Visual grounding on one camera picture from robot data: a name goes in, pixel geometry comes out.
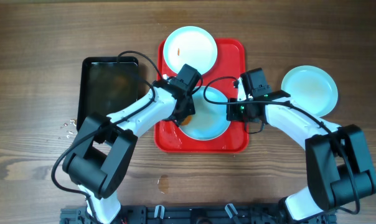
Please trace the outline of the white plate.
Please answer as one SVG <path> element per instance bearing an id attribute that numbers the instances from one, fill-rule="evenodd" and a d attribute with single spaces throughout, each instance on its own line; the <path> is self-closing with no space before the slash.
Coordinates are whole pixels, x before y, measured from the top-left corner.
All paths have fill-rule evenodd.
<path id="1" fill-rule="evenodd" d="M 215 65 L 218 48 L 215 39 L 205 29 L 185 26 L 167 37 L 162 56 L 174 73 L 179 73 L 188 64 L 203 75 Z"/>
<path id="2" fill-rule="evenodd" d="M 202 86 L 192 98 L 195 114 L 188 117 L 188 122 L 179 129 L 189 138 L 198 141 L 209 141 L 221 136 L 230 126 L 227 120 L 227 106 L 209 103 L 204 98 Z"/>
<path id="3" fill-rule="evenodd" d="M 299 106 L 320 117 L 329 114 L 339 99 L 333 78 L 312 65 L 291 69 L 284 76 L 281 89 L 289 93 Z"/>

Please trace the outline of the orange green scrub sponge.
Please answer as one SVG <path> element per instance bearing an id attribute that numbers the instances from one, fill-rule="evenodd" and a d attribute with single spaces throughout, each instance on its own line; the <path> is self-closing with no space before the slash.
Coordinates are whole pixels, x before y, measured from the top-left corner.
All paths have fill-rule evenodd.
<path id="1" fill-rule="evenodd" d="M 192 121 L 192 115 L 187 116 L 181 123 L 180 126 L 186 126 Z"/>

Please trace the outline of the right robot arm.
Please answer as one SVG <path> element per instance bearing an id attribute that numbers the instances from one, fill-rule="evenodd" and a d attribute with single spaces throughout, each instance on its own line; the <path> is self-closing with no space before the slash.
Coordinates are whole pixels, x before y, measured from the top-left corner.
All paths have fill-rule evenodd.
<path id="1" fill-rule="evenodd" d="M 305 151 L 307 186 L 279 201 L 270 214 L 275 223 L 304 223 L 335 211 L 360 212 L 360 199 L 376 194 L 376 173 L 363 131 L 339 126 L 308 112 L 288 93 L 227 101 L 227 118 L 260 120 L 297 142 Z"/>

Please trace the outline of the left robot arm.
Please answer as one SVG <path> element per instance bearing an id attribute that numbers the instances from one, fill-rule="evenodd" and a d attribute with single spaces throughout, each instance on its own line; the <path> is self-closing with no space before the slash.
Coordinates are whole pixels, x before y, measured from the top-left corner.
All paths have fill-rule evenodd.
<path id="1" fill-rule="evenodd" d="M 121 203 L 116 190 L 126 175 L 138 139 L 162 120 L 182 121 L 194 113 L 196 87 L 152 87 L 127 108 L 106 116 L 87 116 L 57 164 L 77 185 L 94 223 L 112 223 Z"/>

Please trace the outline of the white plate top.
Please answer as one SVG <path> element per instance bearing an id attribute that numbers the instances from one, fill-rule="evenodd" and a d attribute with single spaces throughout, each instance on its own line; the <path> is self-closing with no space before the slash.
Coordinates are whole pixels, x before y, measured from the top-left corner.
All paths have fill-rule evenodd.
<path id="1" fill-rule="evenodd" d="M 203 75 L 215 65 L 218 48 L 215 39 L 205 29 L 185 26 L 167 37 L 162 56 L 174 73 L 179 73 L 188 64 Z"/>

